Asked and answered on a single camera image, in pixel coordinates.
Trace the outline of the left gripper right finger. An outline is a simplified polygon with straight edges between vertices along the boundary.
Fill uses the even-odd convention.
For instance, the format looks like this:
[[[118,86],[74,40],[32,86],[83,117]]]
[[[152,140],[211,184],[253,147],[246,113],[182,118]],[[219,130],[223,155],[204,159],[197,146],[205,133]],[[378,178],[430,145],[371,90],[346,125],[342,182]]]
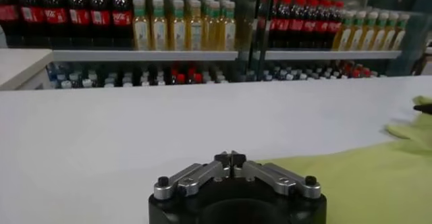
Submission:
[[[261,181],[276,194],[283,196],[299,193],[308,199],[321,197],[321,185],[315,176],[302,177],[274,163],[260,164],[234,150],[231,152],[231,175],[249,183]]]

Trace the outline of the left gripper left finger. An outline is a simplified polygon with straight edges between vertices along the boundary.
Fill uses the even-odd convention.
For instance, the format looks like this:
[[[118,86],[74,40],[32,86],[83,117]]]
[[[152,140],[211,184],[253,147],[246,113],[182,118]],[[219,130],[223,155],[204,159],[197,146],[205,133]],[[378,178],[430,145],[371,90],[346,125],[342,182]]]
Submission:
[[[187,168],[167,177],[161,176],[154,184],[153,197],[169,200],[175,194],[193,196],[211,179],[224,179],[230,176],[231,154],[222,152],[207,164],[194,163]]]

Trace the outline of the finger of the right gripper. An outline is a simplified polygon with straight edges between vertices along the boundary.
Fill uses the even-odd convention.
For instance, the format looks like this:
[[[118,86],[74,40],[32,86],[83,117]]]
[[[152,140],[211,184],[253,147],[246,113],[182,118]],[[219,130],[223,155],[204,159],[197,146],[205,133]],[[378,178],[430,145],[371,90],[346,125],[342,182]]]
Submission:
[[[431,103],[422,104],[422,105],[415,105],[413,107],[413,109],[415,111],[420,111],[420,112],[425,113],[425,114],[432,114],[432,104]]]

